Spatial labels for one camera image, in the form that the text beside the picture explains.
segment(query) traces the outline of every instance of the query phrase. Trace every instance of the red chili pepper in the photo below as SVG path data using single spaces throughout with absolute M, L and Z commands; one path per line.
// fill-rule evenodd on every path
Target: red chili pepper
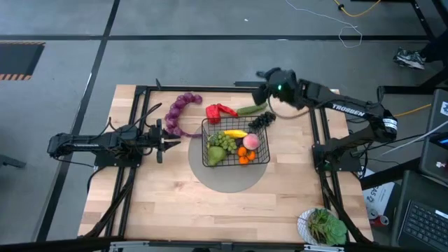
M 221 121 L 221 116 L 219 115 L 218 105 L 210 105 L 205 108 L 205 113 L 209 119 L 209 123 L 216 124 Z
M 224 106 L 221 104 L 217 104 L 217 105 L 218 105 L 218 109 L 220 111 L 229 113 L 231 116 L 238 117 L 238 113 L 235 112 L 233 109 L 229 108 L 228 106 Z

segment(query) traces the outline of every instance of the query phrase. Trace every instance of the wooden table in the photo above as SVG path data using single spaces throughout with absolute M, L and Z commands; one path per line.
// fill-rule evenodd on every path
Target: wooden table
M 109 113 L 115 127 L 128 123 L 135 88 L 135 85 L 117 86 Z M 164 118 L 169 106 L 182 94 L 151 92 L 149 107 L 159 102 L 163 105 L 150 114 L 148 124 Z M 202 95 L 203 103 L 189 104 L 179 120 L 186 132 L 195 132 L 201 126 L 205 108 L 210 104 L 220 102 L 231 108 L 253 105 L 250 93 L 197 94 Z M 272 105 L 283 115 L 297 113 L 276 99 L 272 99 Z M 343 113 L 328 110 L 327 117 L 332 137 L 348 134 Z M 309 115 L 294 120 L 277 118 L 268 127 L 267 135 L 271 160 L 265 174 L 254 186 L 237 193 L 216 192 L 197 180 L 188 162 L 189 138 L 182 137 L 181 144 L 169 149 L 162 164 L 156 162 L 155 154 L 144 157 L 136 173 L 125 238 L 303 242 L 297 231 L 298 216 L 308 209 L 323 207 L 319 177 L 312 160 L 314 140 Z M 93 178 L 80 235 L 88 232 L 109 207 L 117 170 L 117 167 L 107 167 Z M 360 183 L 349 172 L 338 175 L 346 212 L 361 232 L 372 239 Z M 120 217 L 119 209 L 113 235 L 117 234 Z

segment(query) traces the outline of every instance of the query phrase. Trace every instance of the shoe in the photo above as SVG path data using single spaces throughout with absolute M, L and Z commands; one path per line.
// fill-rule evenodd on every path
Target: shoe
M 399 48 L 397 54 L 393 57 L 393 61 L 402 67 L 410 67 L 412 69 L 425 69 L 425 58 L 420 56 L 419 51 L 405 50 Z

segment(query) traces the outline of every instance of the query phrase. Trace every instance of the black wire basket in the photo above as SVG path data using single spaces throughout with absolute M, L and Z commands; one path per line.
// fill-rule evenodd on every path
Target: black wire basket
M 249 123 L 255 120 L 257 116 L 244 116 L 244 117 L 226 117 L 221 118 L 219 123 L 211 124 L 208 119 L 202 121 L 202 164 L 205 167 L 222 167 L 222 166 L 234 166 L 241 165 L 239 163 L 238 154 L 231 154 L 227 152 L 227 157 L 224 160 L 218 162 L 217 165 L 209 165 L 209 152 L 207 148 L 208 138 L 220 131 L 224 130 L 244 130 L 247 133 L 256 134 L 260 140 L 260 146 L 254 150 L 256 152 L 255 159 L 249 161 L 245 165 L 259 165 L 267 164 L 270 160 L 269 144 L 267 142 L 266 127 L 258 129 L 252 129 L 249 127 Z

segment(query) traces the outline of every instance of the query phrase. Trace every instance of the concrete floor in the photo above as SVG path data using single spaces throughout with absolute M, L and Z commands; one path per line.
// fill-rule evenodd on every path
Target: concrete floor
M 424 35 L 408 3 L 381 3 L 368 15 L 353 19 L 329 0 L 290 2 L 358 25 L 364 35 Z M 431 2 L 419 3 L 435 34 L 440 34 L 445 26 Z M 102 35 L 112 4 L 113 0 L 0 0 L 0 35 Z M 346 1 L 352 13 L 370 4 Z M 111 33 L 338 35 L 340 29 L 337 22 L 295 11 L 285 1 L 121 0 Z M 7 104 L 0 106 L 0 153 L 27 162 L 24 169 L 0 170 L 0 230 L 7 230 L 0 232 L 0 244 L 34 239 L 57 167 L 46 154 L 48 140 L 69 132 L 98 46 L 99 41 L 47 42 L 30 81 L 0 82 L 0 101 Z M 391 58 L 399 46 L 420 49 L 424 43 L 364 41 L 347 49 L 339 41 L 109 41 L 81 134 L 102 129 L 117 84 L 154 85 L 159 78 L 163 85 L 231 86 L 235 81 L 257 80 L 258 70 L 283 67 L 294 69 L 300 78 L 338 88 L 343 95 L 375 101 L 378 85 L 416 85 L 440 70 L 440 64 L 429 64 L 425 71 L 396 66 Z M 383 104 L 400 113 L 431 100 L 431 96 L 388 95 Z M 428 110 L 401 118 L 400 124 L 408 126 L 400 128 L 398 137 L 424 132 L 427 117 Z M 358 130 L 361 125 L 350 128 Z M 384 159 L 404 162 L 420 150 L 421 145 L 415 144 Z M 73 161 L 92 163 L 93 156 L 74 155 Z M 374 171 L 393 165 L 370 164 Z M 88 167 L 70 166 L 48 239 L 76 237 L 91 173 Z

